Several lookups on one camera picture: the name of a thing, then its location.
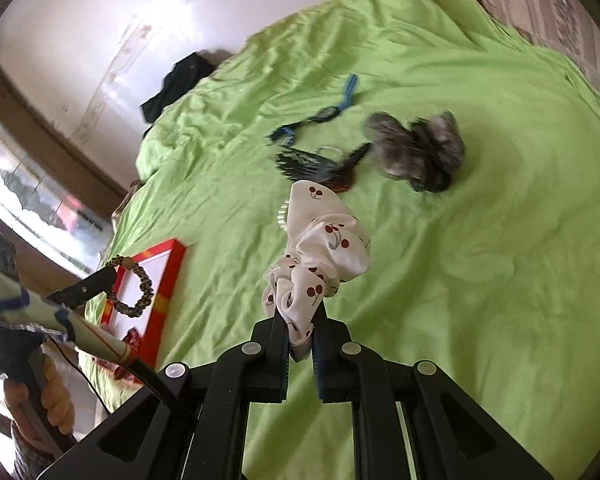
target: wire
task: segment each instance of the wire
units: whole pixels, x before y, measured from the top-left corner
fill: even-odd
[[[64,357],[64,359],[71,365],[71,367],[78,372],[85,381],[87,381],[87,384],[90,386],[90,388],[93,390],[93,393],[96,395],[96,397],[98,397],[98,400],[100,401],[100,403],[102,404],[102,409],[104,410],[104,412],[107,414],[107,416],[111,415],[111,412],[107,409],[107,405],[104,403],[104,400],[102,400],[102,397],[100,396],[100,394],[96,391],[95,386],[93,386],[93,384],[91,383],[91,381],[89,380],[89,378],[85,375],[85,373],[80,370],[80,368],[78,368],[73,361],[71,361],[71,359],[69,359],[66,354],[62,351],[62,349],[60,348],[60,345],[52,338],[49,338],[49,341],[51,341],[54,345],[56,345],[56,348],[58,348],[58,351],[62,354],[62,357]]]

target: silver rivet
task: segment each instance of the silver rivet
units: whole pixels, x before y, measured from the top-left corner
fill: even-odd
[[[418,363],[418,371],[423,375],[433,375],[438,371],[438,367],[431,361],[421,361]]]
[[[254,341],[249,341],[242,345],[242,353],[247,355],[256,355],[258,352],[262,350],[262,346],[260,343],[256,343]]]
[[[182,363],[171,363],[169,366],[167,366],[167,369],[164,371],[164,373],[167,374],[167,377],[175,379],[177,377],[182,377],[186,371],[187,369]]]
[[[344,345],[342,345],[342,351],[347,355],[357,355],[362,352],[362,347],[358,343],[349,341],[348,343],[344,343]]]

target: finger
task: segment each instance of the finger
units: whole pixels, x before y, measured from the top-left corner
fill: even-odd
[[[51,408],[46,410],[46,418],[52,426],[60,426],[67,422],[69,410],[71,408],[71,399],[69,396],[62,397]]]
[[[75,406],[73,404],[69,407],[69,413],[67,415],[66,420],[58,426],[58,430],[60,433],[66,435],[74,432],[74,423],[75,423]]]
[[[42,359],[42,371],[47,381],[50,381],[56,374],[56,364],[54,363],[54,360],[46,354]]]
[[[21,384],[11,379],[6,379],[4,387],[4,403],[10,410],[19,410],[20,403],[29,399],[29,389],[26,384]]]
[[[51,377],[51,379],[49,379],[45,387],[42,389],[40,402],[42,402],[42,405],[46,409],[49,409],[63,396],[68,396],[68,394],[69,393],[62,382],[62,377],[60,377],[58,374],[55,374],[53,377]]]

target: gray sleeve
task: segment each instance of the gray sleeve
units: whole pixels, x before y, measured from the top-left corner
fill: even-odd
[[[13,422],[11,438],[16,449],[16,460],[11,475],[14,480],[36,480],[54,462],[53,455],[38,451],[24,440]]]

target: bed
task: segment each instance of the bed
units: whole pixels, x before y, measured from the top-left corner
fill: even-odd
[[[437,362],[555,479],[578,478],[600,449],[600,93],[476,0],[329,0],[254,35],[164,111],[109,251],[187,245],[157,367],[213,361],[263,317],[290,188],[265,137],[337,103],[349,73],[354,106],[297,147],[352,150],[377,110],[448,109],[467,151],[442,194],[360,165],[341,197],[372,265],[326,301],[330,317],[385,359]],[[133,392],[82,365],[111,407]],[[291,365],[284,404],[251,409],[247,478],[350,479],[352,454],[349,409],[321,405],[309,362]]]

